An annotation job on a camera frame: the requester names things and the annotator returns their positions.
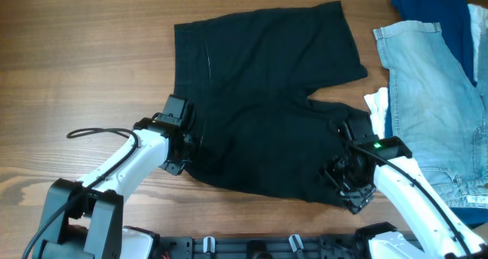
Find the black shorts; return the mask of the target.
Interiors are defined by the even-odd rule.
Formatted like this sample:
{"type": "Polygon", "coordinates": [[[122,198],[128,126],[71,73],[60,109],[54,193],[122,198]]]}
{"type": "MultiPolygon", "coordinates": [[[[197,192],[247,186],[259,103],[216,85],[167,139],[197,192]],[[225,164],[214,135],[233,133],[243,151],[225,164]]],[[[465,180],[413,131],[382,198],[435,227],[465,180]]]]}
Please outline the black shorts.
{"type": "Polygon", "coordinates": [[[188,173],[214,187],[341,206],[332,127],[363,110],[315,101],[367,76],[339,2],[177,24],[175,94],[194,106],[188,173]]]}

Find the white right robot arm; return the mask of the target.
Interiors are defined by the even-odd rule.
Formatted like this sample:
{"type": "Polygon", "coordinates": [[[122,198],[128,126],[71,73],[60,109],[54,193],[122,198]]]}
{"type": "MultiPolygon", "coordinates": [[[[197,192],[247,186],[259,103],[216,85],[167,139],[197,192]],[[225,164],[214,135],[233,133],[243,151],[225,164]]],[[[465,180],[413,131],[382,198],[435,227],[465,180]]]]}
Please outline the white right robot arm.
{"type": "Polygon", "coordinates": [[[359,213],[380,191],[398,210],[417,245],[390,223],[357,230],[355,250],[366,258],[485,258],[487,244],[456,217],[425,179],[397,137],[344,140],[345,155],[324,168],[342,203],[359,213]]]}

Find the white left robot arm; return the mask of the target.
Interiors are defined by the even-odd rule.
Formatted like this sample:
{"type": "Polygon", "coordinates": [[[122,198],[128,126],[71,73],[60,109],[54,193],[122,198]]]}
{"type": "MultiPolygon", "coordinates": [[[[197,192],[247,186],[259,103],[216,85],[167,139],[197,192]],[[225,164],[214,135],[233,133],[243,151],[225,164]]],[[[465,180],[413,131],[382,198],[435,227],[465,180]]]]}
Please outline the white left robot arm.
{"type": "Polygon", "coordinates": [[[124,204],[149,174],[179,175],[190,164],[188,119],[158,114],[132,129],[113,128],[126,142],[76,181],[49,188],[39,229],[25,258],[153,258],[159,235],[123,225],[124,204]]]}

